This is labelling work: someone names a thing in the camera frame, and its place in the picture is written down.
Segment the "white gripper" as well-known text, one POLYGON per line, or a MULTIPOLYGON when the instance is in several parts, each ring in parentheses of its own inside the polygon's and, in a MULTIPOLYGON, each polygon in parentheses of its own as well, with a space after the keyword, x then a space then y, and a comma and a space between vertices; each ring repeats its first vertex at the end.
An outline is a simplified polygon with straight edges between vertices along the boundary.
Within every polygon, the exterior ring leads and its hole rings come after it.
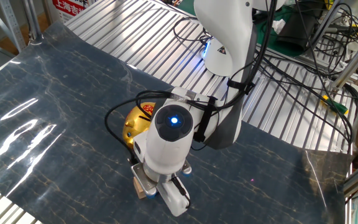
POLYGON ((175 217, 185 213, 191 205, 190 195, 178 177, 157 184, 157 190, 175 217))

